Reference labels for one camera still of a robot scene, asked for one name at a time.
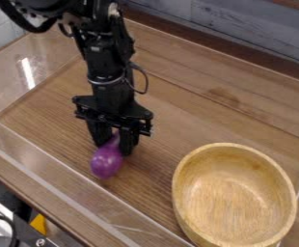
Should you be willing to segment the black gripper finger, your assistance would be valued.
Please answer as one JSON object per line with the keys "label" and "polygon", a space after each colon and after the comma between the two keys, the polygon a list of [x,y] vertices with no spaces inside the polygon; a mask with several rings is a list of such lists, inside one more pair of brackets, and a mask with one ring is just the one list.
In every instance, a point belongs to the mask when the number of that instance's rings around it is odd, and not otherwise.
{"label": "black gripper finger", "polygon": [[137,126],[123,127],[119,130],[120,134],[120,152],[123,156],[128,156],[132,153],[135,146],[139,143],[139,128]]}
{"label": "black gripper finger", "polygon": [[93,138],[93,143],[101,147],[112,137],[112,127],[108,123],[86,120],[86,126]]}

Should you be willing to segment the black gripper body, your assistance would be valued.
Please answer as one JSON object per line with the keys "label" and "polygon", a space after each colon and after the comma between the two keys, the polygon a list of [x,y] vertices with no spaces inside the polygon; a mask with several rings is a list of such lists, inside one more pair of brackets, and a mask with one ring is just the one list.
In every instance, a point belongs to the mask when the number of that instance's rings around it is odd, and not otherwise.
{"label": "black gripper body", "polygon": [[92,84],[93,93],[74,96],[76,117],[108,123],[112,128],[137,126],[139,134],[149,136],[153,113],[135,100],[128,79],[111,84]]}

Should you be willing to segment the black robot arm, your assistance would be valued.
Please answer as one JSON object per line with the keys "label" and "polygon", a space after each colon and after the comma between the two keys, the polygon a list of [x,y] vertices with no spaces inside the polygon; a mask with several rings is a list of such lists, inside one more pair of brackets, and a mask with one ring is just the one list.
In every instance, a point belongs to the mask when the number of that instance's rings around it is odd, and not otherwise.
{"label": "black robot arm", "polygon": [[74,115],[86,122],[93,143],[120,136],[119,150],[131,155],[141,135],[151,134],[153,113],[135,100],[144,94],[133,85],[133,39],[119,0],[0,0],[0,10],[30,33],[57,27],[76,43],[88,68],[93,93],[74,96]]}

